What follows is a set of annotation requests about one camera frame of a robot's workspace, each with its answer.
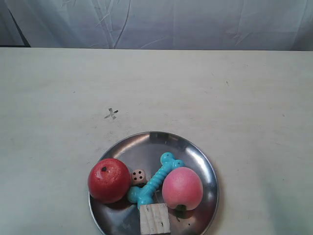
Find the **pink toy peach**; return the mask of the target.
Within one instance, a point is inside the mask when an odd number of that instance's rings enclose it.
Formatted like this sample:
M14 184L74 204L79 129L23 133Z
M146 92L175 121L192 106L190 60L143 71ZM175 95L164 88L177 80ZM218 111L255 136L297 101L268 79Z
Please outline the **pink toy peach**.
M196 172L187 167L171 171L162 185L165 204L177 211L194 210L203 197L203 185Z

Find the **round stainless steel plate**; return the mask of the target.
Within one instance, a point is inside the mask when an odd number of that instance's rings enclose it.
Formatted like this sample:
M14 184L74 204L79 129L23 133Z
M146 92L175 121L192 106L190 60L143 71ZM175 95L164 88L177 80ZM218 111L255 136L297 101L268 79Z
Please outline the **round stainless steel plate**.
M151 178L161 167L160 157L171 152L184 161L200 177L203 198L192 211L169 210L171 234L206 235L219 203L219 184L209 158L193 143L183 137L166 132L143 132L129 136L108 149L101 159L121 160L129 170L143 169ZM126 198L104 205L89 198L93 220L103 235L140 234L139 210Z

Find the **small wooden die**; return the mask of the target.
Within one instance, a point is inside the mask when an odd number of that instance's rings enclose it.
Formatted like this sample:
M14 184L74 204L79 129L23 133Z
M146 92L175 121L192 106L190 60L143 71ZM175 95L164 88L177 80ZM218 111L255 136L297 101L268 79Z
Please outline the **small wooden die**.
M131 173L131 177L133 186L144 185L147 183L145 171L142 169L135 169Z

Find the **red toy apple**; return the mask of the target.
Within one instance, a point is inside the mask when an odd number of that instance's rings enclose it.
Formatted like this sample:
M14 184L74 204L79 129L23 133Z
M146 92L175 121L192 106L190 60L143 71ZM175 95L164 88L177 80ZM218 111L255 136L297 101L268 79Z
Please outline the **red toy apple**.
M102 204L111 204L122 199L131 184L127 166L114 158L99 161L88 177L90 195Z

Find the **light wooden cube block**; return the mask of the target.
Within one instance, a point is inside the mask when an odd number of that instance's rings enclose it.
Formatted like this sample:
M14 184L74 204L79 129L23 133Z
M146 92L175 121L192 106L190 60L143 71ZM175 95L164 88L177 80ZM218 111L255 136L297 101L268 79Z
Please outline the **light wooden cube block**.
M141 205L139 212L140 232L142 235L168 235L171 233L166 204Z

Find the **grey-blue fabric backdrop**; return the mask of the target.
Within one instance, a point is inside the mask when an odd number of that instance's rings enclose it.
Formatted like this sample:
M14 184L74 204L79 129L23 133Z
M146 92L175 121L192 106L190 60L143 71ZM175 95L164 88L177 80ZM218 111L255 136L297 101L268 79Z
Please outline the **grey-blue fabric backdrop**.
M3 0L2 46L305 50L310 0Z

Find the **turquoise rubber bone toy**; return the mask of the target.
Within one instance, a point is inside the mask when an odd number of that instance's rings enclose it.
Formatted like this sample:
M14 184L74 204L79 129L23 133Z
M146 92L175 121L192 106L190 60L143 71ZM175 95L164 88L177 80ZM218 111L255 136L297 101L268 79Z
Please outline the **turquoise rubber bone toy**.
M182 160L176 159L171 152L165 152L160 157L161 167L146 183L145 186L139 188L137 186L130 187L127 193L127 199L130 203L136 204L140 209L141 205L153 204L153 195L162 185L168 174L179 167L184 167Z

